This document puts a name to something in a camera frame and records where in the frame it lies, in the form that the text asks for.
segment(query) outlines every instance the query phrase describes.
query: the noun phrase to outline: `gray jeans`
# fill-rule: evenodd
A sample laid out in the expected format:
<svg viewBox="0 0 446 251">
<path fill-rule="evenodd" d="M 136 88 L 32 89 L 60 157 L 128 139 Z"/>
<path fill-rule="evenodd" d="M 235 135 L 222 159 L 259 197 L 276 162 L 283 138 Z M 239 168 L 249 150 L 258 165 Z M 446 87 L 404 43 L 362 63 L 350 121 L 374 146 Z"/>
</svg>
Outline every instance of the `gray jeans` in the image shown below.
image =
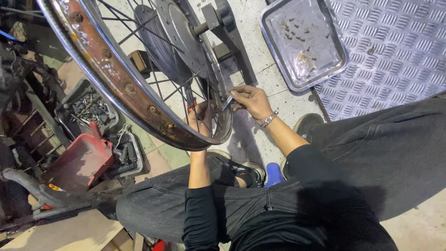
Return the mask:
<svg viewBox="0 0 446 251">
<path fill-rule="evenodd" d="M 316 125 L 309 142 L 340 164 L 380 220 L 417 206 L 446 187 L 446 100 L 432 98 L 360 117 Z M 268 210 L 305 213 L 299 177 L 269 188 L 239 188 L 233 174 L 208 156 L 214 181 L 220 242 L 248 219 Z M 181 242 L 189 166 L 143 181 L 118 202 L 131 231 Z"/>
</svg>

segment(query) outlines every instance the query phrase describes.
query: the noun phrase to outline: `diamond plate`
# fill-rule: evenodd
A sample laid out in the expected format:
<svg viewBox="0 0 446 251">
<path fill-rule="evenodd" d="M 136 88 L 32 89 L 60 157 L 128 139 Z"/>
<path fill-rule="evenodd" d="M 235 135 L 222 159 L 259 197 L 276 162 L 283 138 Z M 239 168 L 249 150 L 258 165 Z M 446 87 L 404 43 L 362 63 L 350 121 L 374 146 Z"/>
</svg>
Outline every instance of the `diamond plate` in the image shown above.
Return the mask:
<svg viewBox="0 0 446 251">
<path fill-rule="evenodd" d="M 446 90 L 446 0 L 331 0 L 350 65 L 315 86 L 332 121 Z"/>
</svg>

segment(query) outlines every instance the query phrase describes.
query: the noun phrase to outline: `blue object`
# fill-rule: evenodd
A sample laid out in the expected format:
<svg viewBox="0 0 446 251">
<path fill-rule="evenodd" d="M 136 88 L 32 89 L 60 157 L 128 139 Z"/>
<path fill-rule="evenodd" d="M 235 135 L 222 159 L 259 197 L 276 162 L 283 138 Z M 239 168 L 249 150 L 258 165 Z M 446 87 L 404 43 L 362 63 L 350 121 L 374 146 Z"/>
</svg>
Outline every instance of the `blue object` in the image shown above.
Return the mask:
<svg viewBox="0 0 446 251">
<path fill-rule="evenodd" d="M 264 186 L 266 188 L 285 181 L 282 172 L 280 171 L 280 166 L 277 163 L 269 163 L 266 165 L 266 175 L 268 177 L 268 182 L 266 182 Z"/>
<path fill-rule="evenodd" d="M 4 32 L 4 31 L 2 31 L 2 30 L 0 30 L 0 35 L 3 35 L 3 36 L 5 36 L 5 37 L 7 37 L 7 38 L 9 38 L 9 39 L 11 39 L 11 40 L 17 40 L 17 38 L 15 38 L 15 37 L 9 35 L 8 33 Z"/>
</svg>

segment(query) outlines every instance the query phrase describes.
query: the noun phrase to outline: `person's right hand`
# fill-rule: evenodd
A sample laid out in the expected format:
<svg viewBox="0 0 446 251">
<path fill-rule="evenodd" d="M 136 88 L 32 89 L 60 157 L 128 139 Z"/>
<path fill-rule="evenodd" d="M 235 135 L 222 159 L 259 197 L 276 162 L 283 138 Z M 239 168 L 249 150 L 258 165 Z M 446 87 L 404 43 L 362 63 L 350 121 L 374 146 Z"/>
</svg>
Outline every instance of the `person's right hand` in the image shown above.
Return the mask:
<svg viewBox="0 0 446 251">
<path fill-rule="evenodd" d="M 238 103 L 232 110 L 235 112 L 239 109 L 247 109 L 259 125 L 273 113 L 263 89 L 241 85 L 233 87 L 229 91 L 232 98 Z"/>
</svg>

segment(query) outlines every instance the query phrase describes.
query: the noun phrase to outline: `rusty rim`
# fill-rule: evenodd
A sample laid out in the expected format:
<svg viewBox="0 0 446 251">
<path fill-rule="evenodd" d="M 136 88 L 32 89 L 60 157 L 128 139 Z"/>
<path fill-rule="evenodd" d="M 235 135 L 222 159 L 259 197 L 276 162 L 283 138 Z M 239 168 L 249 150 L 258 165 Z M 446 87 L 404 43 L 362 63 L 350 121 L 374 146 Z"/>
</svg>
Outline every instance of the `rusty rim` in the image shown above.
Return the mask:
<svg viewBox="0 0 446 251">
<path fill-rule="evenodd" d="M 227 140 L 232 123 L 231 110 L 226 109 L 217 115 L 221 128 L 217 132 L 215 126 L 212 138 L 194 131 L 179 116 L 175 116 L 130 63 L 89 0 L 38 0 L 38 3 L 65 49 L 86 75 L 118 109 L 143 129 L 167 144 L 188 151 L 202 150 L 211 144 L 221 144 Z M 195 18 L 191 24 L 198 25 L 198 19 L 190 11 L 192 8 L 189 3 L 184 1 L 180 4 L 188 18 Z M 216 74 L 197 82 L 213 81 L 218 83 L 215 88 L 220 93 L 225 93 L 223 77 L 215 56 L 209 55 L 212 51 L 210 44 L 205 35 L 201 39 L 203 47 L 207 48 L 205 51 L 210 68 Z M 218 107 L 222 97 L 215 99 Z"/>
</svg>

